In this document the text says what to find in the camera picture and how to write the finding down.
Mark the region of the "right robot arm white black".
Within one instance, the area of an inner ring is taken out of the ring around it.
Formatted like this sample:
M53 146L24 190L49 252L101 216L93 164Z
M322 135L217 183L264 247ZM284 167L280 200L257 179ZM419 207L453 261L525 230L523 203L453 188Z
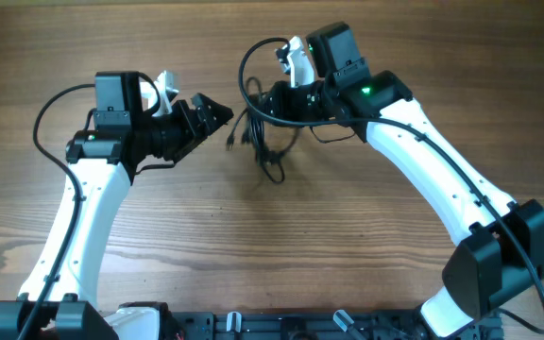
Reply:
M455 249L440 290L416 308L418 339L452 339L534 288L544 311L544 208L518 203L482 176L437 131L390 71L372 73L346 23L305 38L275 37L284 81L249 111L277 127L350 128L390 160L432 206Z

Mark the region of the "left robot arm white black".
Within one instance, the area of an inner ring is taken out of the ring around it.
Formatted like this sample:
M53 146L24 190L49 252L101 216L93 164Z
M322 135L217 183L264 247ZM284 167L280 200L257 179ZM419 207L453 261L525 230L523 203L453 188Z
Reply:
M143 160L171 169L224 126L231 108L197 93L178 100L171 78L99 72L95 106L53 162L64 193L39 260L14 300L0 300L0 339L183 339L166 303L97 310L98 278L111 226Z

